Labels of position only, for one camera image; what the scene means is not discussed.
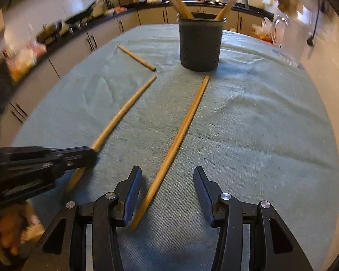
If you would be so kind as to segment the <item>snack bags on counter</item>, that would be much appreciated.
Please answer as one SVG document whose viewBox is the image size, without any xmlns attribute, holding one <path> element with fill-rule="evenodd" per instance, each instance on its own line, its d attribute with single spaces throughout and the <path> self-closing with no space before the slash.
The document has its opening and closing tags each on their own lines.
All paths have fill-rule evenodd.
<svg viewBox="0 0 339 271">
<path fill-rule="evenodd" d="M 47 47 L 45 44 L 35 40 L 26 41 L 14 49 L 6 59 L 13 81 L 19 82 L 46 52 Z"/>
</svg>

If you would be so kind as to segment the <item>black frying pan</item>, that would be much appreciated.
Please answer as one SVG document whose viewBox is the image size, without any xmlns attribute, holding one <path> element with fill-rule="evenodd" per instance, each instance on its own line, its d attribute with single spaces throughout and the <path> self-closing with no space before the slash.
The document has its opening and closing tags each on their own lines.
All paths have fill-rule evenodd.
<svg viewBox="0 0 339 271">
<path fill-rule="evenodd" d="M 92 15 L 94 6 L 96 5 L 96 1 L 94 1 L 88 8 L 82 12 L 79 12 L 78 14 L 75 14 L 74 16 L 71 16 L 67 20 L 65 20 L 65 23 L 67 25 L 74 25 L 75 23 L 82 21 L 84 18 L 87 18 Z"/>
</svg>

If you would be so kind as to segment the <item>dark perforated utensil holder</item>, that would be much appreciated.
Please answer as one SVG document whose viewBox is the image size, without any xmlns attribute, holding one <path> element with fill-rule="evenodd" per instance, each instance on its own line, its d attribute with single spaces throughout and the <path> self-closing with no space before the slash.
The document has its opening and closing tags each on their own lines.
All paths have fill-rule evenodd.
<svg viewBox="0 0 339 271">
<path fill-rule="evenodd" d="M 181 64 L 195 72 L 211 72 L 219 63 L 222 32 L 226 18 L 194 12 L 194 18 L 179 16 Z"/>
</svg>

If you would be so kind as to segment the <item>plastic bag with food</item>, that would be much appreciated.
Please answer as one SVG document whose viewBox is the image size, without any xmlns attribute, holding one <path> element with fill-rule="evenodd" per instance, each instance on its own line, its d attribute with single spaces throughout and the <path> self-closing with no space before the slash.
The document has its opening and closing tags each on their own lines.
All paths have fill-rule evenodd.
<svg viewBox="0 0 339 271">
<path fill-rule="evenodd" d="M 271 38 L 271 30 L 272 22 L 268 17 L 264 17 L 260 25 L 252 25 L 252 37 L 273 44 L 273 40 Z"/>
</svg>

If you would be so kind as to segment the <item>clear glass pitcher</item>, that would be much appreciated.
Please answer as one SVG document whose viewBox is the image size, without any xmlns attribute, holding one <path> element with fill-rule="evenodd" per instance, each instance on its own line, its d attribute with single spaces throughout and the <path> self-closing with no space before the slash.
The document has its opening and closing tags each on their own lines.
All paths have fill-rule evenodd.
<svg viewBox="0 0 339 271">
<path fill-rule="evenodd" d="M 299 66 L 311 36 L 312 12 L 297 2 L 278 2 L 271 39 L 280 48 L 280 58 L 288 65 Z"/>
</svg>

